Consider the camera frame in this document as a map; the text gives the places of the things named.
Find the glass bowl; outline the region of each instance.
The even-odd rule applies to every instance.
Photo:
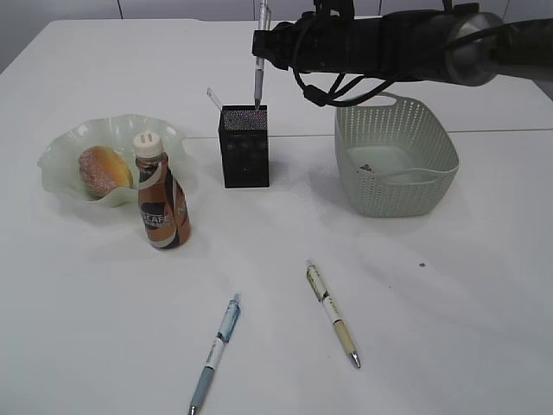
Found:
[[[162,138],[163,148],[169,157],[169,167],[180,182],[177,164],[184,163],[186,153],[182,147],[184,135],[173,125],[156,118],[128,114],[118,117],[91,119],[57,137],[42,153],[38,166],[42,170],[42,187],[49,193],[71,195],[88,203],[115,207],[126,202],[138,201],[138,168],[132,139],[136,134],[150,130]],[[111,147],[129,166],[133,187],[115,188],[107,196],[90,195],[80,179],[79,156],[95,145]]]

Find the black pen holder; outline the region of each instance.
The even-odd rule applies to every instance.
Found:
[[[267,105],[225,105],[219,143],[226,188],[269,187]]]

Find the bread roll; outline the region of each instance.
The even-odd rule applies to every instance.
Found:
[[[132,187],[132,175],[123,158],[109,147],[97,145],[79,157],[80,178],[91,195],[104,197],[115,188]]]

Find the brown label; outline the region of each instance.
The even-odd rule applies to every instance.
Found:
[[[152,177],[158,178],[148,183]],[[184,244],[190,235],[187,203],[181,186],[168,168],[167,158],[141,169],[140,183],[138,204],[151,244],[164,249]]]

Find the basket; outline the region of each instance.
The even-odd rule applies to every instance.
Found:
[[[390,93],[393,105],[336,109],[334,139],[342,185],[361,214],[429,213],[448,191],[459,157],[422,102]]]

